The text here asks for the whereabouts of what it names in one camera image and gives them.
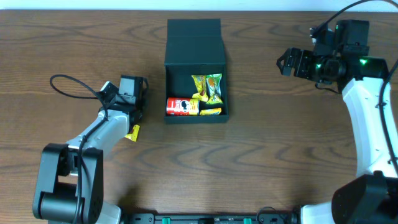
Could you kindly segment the red Pringles can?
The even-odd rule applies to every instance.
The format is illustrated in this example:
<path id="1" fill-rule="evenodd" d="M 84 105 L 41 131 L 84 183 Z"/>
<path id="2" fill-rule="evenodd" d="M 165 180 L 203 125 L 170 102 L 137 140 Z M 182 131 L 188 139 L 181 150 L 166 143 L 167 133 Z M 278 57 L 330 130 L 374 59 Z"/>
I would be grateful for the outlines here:
<path id="1" fill-rule="evenodd" d="M 200 102 L 193 98 L 168 98 L 166 114 L 170 116 L 197 116 Z"/>

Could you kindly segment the yellow Apollo cake packet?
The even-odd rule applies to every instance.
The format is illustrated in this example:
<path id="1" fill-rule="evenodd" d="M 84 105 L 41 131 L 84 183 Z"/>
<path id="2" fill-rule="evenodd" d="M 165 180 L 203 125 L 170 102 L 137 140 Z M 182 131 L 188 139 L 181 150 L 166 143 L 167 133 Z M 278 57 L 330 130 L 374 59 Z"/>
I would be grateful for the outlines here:
<path id="1" fill-rule="evenodd" d="M 138 139 L 140 128 L 141 127 L 138 124 L 135 124 L 131 132 L 125 135 L 125 138 L 131 140 L 132 142 L 136 142 Z"/>

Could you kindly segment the yellow chocolate cake packet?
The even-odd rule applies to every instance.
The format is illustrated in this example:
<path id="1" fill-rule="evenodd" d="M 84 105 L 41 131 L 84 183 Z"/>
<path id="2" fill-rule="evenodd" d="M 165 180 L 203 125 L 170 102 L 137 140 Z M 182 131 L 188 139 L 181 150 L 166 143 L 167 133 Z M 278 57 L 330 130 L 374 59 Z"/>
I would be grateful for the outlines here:
<path id="1" fill-rule="evenodd" d="M 197 88 L 197 92 L 192 95 L 192 98 L 207 102 L 206 75 L 192 75 L 192 78 Z"/>

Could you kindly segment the green snack packet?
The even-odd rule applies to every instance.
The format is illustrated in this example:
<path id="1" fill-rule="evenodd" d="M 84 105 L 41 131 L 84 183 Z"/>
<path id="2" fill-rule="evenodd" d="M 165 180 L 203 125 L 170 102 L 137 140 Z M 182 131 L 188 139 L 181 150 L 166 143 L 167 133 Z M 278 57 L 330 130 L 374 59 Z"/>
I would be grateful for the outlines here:
<path id="1" fill-rule="evenodd" d="M 211 74 L 206 76 L 206 84 L 208 87 L 209 99 L 206 102 L 208 105 L 223 104 L 221 99 L 221 79 L 222 74 Z"/>

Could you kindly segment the orange-yellow biscuit packet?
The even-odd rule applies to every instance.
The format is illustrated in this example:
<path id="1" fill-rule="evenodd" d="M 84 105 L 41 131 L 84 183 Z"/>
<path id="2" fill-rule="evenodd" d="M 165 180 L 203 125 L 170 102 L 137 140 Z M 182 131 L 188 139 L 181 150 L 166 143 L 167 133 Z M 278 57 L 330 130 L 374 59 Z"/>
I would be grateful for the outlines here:
<path id="1" fill-rule="evenodd" d="M 200 116 L 213 116 L 213 115 L 219 115 L 221 114 L 222 109 L 221 108 L 212 108 L 212 109 L 206 109 L 206 110 L 201 110 L 200 111 Z"/>

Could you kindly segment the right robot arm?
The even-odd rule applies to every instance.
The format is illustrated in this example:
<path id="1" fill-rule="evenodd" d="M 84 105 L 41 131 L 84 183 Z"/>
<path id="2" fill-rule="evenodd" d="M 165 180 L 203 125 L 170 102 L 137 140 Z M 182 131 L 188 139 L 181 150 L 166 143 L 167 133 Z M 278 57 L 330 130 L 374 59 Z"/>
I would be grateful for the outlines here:
<path id="1" fill-rule="evenodd" d="M 353 127 L 356 178 L 329 202 L 305 205 L 298 223 L 396 223 L 397 129 L 390 101 L 391 73 L 383 58 L 371 57 L 369 22 L 340 20 L 310 31 L 313 50 L 289 48 L 277 59 L 281 74 L 313 81 L 343 97 Z"/>

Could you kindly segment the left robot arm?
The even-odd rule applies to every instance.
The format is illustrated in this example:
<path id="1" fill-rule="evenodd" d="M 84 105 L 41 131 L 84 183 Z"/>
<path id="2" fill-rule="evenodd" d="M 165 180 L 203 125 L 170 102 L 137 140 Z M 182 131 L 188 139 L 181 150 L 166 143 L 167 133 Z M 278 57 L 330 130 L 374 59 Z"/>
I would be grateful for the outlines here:
<path id="1" fill-rule="evenodd" d="M 144 77 L 123 75 L 118 86 L 83 87 L 101 103 L 98 116 L 77 137 L 44 147 L 32 213 L 49 223 L 120 223 L 121 208 L 104 201 L 104 158 L 137 129 L 149 84 Z"/>

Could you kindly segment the dark green open gift box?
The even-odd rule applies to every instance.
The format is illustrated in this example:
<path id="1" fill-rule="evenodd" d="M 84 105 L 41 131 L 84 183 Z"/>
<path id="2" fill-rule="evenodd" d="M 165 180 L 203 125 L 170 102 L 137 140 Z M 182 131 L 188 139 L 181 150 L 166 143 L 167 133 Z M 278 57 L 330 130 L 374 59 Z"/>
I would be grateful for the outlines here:
<path id="1" fill-rule="evenodd" d="M 229 120 L 228 82 L 224 42 L 219 19 L 169 19 L 165 50 L 165 98 L 191 98 L 197 92 L 193 75 L 222 74 L 222 104 L 200 102 L 200 110 L 221 108 L 212 116 L 164 114 L 167 124 L 225 123 Z"/>

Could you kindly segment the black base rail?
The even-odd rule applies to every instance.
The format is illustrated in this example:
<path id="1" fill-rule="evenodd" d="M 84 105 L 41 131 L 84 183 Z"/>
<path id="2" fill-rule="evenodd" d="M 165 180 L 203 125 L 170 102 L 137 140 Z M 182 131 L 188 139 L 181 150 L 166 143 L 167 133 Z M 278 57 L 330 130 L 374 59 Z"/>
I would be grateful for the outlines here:
<path id="1" fill-rule="evenodd" d="M 133 213 L 122 215 L 122 224 L 298 224 L 294 213 L 266 211 L 259 215 L 155 215 Z"/>

